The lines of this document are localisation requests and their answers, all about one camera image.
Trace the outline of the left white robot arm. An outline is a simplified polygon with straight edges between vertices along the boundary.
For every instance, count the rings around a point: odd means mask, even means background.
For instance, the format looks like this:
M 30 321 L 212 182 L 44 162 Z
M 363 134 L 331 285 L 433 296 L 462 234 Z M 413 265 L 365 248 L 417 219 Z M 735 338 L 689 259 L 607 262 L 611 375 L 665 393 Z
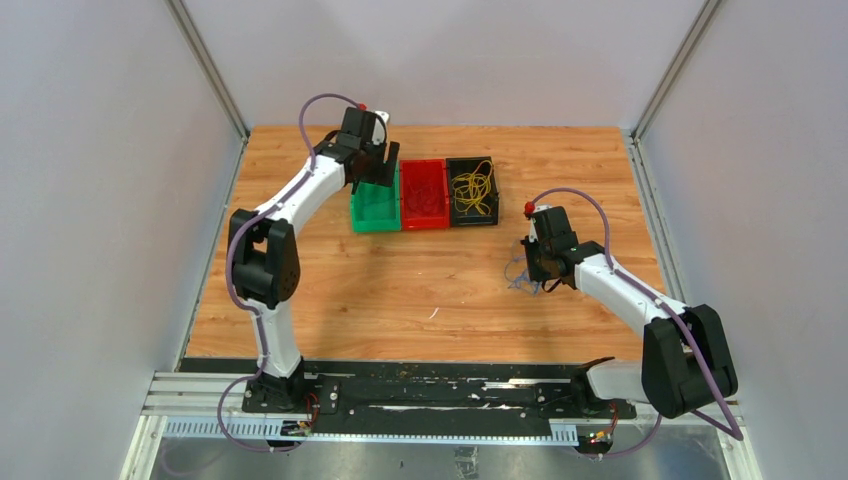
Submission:
M 393 185 L 400 146 L 388 138 L 389 119 L 364 105 L 347 108 L 334 134 L 307 145 L 307 159 L 284 187 L 230 217 L 226 279 L 234 303 L 251 317 L 259 349 L 258 371 L 246 382 L 249 404 L 293 413 L 305 403 L 291 308 L 301 278 L 297 237 L 346 186 Z

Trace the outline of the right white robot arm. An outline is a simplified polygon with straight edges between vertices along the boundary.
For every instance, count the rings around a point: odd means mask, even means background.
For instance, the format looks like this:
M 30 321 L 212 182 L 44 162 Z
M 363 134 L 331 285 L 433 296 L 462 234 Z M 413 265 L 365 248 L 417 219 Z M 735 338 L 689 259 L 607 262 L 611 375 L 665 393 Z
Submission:
M 532 281 L 566 285 L 601 303 L 642 341 L 638 362 L 603 357 L 579 366 L 571 403 L 596 417 L 611 400 L 651 405 L 669 419 L 734 396 L 739 382 L 718 312 L 670 298 L 634 277 L 595 241 L 579 241 L 561 206 L 525 206 L 521 240 Z

